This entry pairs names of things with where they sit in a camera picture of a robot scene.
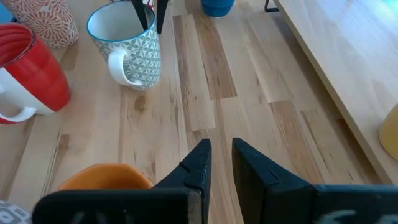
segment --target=wood grain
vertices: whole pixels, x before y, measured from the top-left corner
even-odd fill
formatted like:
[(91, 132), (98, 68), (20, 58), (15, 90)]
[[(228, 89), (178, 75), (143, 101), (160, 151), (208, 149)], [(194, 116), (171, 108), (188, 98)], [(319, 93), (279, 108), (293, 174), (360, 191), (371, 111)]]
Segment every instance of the wood grain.
[(366, 184), (382, 184), (380, 177), (376, 174), (369, 160), (366, 159), (365, 153), (348, 127), (347, 122), (343, 119), (338, 119), (336, 120), (336, 126), (333, 127), (338, 130), (340, 142), (345, 145), (349, 161), (357, 168), (364, 182)]
[(397, 184), (398, 162), (377, 138), (379, 125), (398, 101), (394, 9), (380, 0), (275, 3), (383, 182)]
[[(90, 13), (107, 1), (68, 3), (84, 30)], [(377, 183), (354, 137), (336, 121), (341, 115), (324, 97), (327, 91), (281, 14), (264, 13), (260, 0), (238, 0), (217, 19), (188, 12), (188, 4), (200, 6), (199, 0), (177, 4), (171, 2), (160, 36), (161, 81), (148, 91), (112, 80), (86, 32), (69, 49), (54, 52), (72, 98), (63, 110), (36, 116), (29, 125), (0, 125), (2, 200), (32, 210), (43, 195), (99, 162), (128, 163), (156, 183), (202, 138), (213, 146), (212, 224), (243, 223), (231, 169), (232, 137), (314, 182), (321, 177), (329, 184)], [(173, 19), (180, 6), (184, 16)], [(3, 102), (2, 109), (17, 112)], [(296, 110), (310, 113), (310, 122)], [(332, 142), (343, 146), (345, 160), (323, 161), (318, 146), (327, 151)], [(349, 180), (341, 167), (359, 177)], [(307, 169), (313, 177), (307, 178)]]
[(302, 127), (291, 101), (270, 103), (284, 148), (299, 176), (313, 183), (324, 183), (305, 139)]
[(269, 51), (270, 46), (264, 43), (257, 33), (257, 30), (250, 22), (250, 18), (254, 11), (247, 2), (241, 3), (240, 6), (243, 12), (243, 16), (241, 17), (243, 41), (248, 48), (248, 53), (256, 69), (261, 85), (264, 87), (263, 90), (266, 94), (267, 101), (283, 101), (293, 98), (292, 93), (287, 87), (284, 76), (266, 53)]
[(236, 96), (235, 84), (232, 81), (223, 45), (213, 22), (203, 13), (194, 14), (193, 18), (198, 32), (210, 98), (214, 100)]
[(173, 16), (187, 131), (215, 128), (213, 107), (192, 15)]
[(34, 121), (0, 126), (0, 199), (8, 199)]
[(332, 128), (326, 116), (318, 110), (302, 111), (305, 122), (317, 144), (328, 170), (333, 176), (333, 183), (364, 183), (357, 167), (351, 163), (348, 155), (349, 149), (345, 148), (338, 139), (338, 134)]

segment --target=geometric pattern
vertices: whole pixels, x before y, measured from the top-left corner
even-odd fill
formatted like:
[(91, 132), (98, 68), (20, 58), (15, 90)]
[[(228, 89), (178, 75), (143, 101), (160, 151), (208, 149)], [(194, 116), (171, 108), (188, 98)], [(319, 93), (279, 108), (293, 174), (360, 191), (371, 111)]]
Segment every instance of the geometric pattern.
[(67, 0), (0, 0), (51, 48), (67, 47), (79, 38)]
[(131, 86), (135, 90), (147, 90), (159, 81), (161, 69), (159, 36), (155, 25), (133, 39), (117, 42), (100, 41), (93, 38), (101, 55), (108, 61), (113, 49), (123, 48), (130, 53), (123, 59), (123, 70), (126, 78), (133, 82), (140, 80), (141, 87)]
[(27, 211), (11, 203), (0, 200), (0, 224), (28, 224), (31, 223)]

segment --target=light wood surface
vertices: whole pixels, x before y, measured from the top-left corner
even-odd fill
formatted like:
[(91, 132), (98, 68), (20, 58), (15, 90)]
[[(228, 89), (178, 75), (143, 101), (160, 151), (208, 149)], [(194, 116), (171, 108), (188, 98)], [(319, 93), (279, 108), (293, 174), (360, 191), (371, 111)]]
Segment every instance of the light wood surface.
[(209, 221), (243, 223), (231, 164), (236, 136), (313, 183), (380, 183), (281, 14), (263, 12), (263, 0), (239, 0), (218, 19), (198, 1), (172, 1), (160, 37), (162, 79), (146, 92), (113, 81), (85, 32), (105, 1), (69, 3), (81, 36), (54, 53), (71, 101), (51, 116), (0, 126), (0, 199), (31, 210), (99, 162), (131, 164), (156, 183), (210, 138)]
[(394, 2), (275, 0), (386, 184), (398, 184), (398, 162), (383, 150), (377, 135), (398, 103), (398, 8)]

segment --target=patterned mug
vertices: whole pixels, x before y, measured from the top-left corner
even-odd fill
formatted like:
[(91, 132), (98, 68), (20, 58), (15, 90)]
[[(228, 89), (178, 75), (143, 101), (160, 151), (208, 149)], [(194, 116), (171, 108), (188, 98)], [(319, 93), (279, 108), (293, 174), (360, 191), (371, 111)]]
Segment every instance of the patterned mug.
[(108, 62), (111, 76), (121, 85), (147, 90), (160, 79), (160, 46), (155, 13), (145, 6), (144, 30), (130, 1), (109, 3), (96, 10), (87, 31)]
[(51, 48), (67, 47), (79, 32), (67, 0), (0, 0), (23, 24), (29, 26)]

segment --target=wood knot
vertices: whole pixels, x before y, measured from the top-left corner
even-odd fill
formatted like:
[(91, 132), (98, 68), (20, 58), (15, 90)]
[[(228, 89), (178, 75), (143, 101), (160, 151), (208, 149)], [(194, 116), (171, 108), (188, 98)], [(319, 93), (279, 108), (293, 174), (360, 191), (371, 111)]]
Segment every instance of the wood knot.
[(143, 112), (145, 107), (145, 96), (138, 96), (134, 103), (134, 110), (137, 112)]

